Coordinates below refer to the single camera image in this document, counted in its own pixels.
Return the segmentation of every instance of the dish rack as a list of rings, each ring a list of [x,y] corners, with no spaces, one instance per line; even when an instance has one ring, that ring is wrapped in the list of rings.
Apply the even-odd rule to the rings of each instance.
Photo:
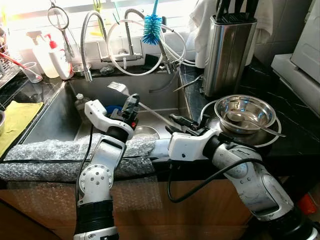
[[[8,50],[8,45],[0,45],[0,52],[9,55],[18,62],[22,60],[20,54],[15,52],[14,50]],[[7,84],[11,79],[13,79],[18,72],[20,71],[19,67],[15,65],[13,62],[0,57],[0,89]]]

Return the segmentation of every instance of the white towel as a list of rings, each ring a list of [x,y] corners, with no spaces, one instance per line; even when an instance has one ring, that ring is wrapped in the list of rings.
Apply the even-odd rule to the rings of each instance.
[[[189,15],[189,28],[197,30],[194,38],[194,48],[197,52],[195,64],[198,68],[205,67],[205,52],[210,28],[210,16],[216,14],[216,0],[198,0],[193,12]],[[241,12],[245,12],[247,0],[243,1]],[[229,13],[234,12],[235,0],[231,0]],[[255,44],[266,43],[273,32],[274,9],[272,0],[260,0],[254,17],[257,19],[256,32],[252,41],[247,64],[251,62]]]

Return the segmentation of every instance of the cup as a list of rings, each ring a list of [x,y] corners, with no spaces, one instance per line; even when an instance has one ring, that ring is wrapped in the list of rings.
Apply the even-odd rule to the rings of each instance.
[[[20,69],[23,71],[23,73],[28,77],[31,83],[36,84],[40,81],[42,81],[42,76],[37,68],[37,63],[32,61],[32,62],[27,62],[23,64],[25,68],[20,67]]]

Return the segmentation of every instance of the towel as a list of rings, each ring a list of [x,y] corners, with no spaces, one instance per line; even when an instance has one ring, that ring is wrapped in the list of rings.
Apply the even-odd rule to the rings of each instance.
[[[4,111],[4,132],[0,136],[0,157],[34,119],[44,103],[12,101]]]
[[[205,67],[207,41],[210,28],[210,16],[216,14],[216,0],[198,0],[193,12],[189,15],[190,31],[197,30],[194,38],[194,48],[197,53],[195,65],[198,68]],[[245,12],[247,0],[243,1],[241,12]],[[229,13],[234,12],[235,0],[231,0]],[[260,0],[254,17],[257,19],[256,30],[249,50],[248,62],[251,62],[256,43],[266,43],[273,33],[274,9],[272,0]]]

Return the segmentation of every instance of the kitchen sink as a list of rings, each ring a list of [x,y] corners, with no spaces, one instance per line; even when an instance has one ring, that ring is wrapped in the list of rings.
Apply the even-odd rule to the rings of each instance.
[[[92,82],[73,79],[64,85],[40,120],[23,139],[23,144],[42,142],[48,139],[72,141],[89,135],[90,124],[83,123],[75,108],[75,95],[83,94],[91,100],[98,99],[103,106],[122,106],[126,96],[108,88],[111,82],[125,84],[130,94],[137,93],[140,101],[168,119],[169,114],[189,116],[183,90],[173,92],[181,85],[180,72],[151,73],[145,76],[96,77]],[[140,107],[138,126],[150,126],[159,132],[160,139],[171,135],[165,130],[165,123]]]

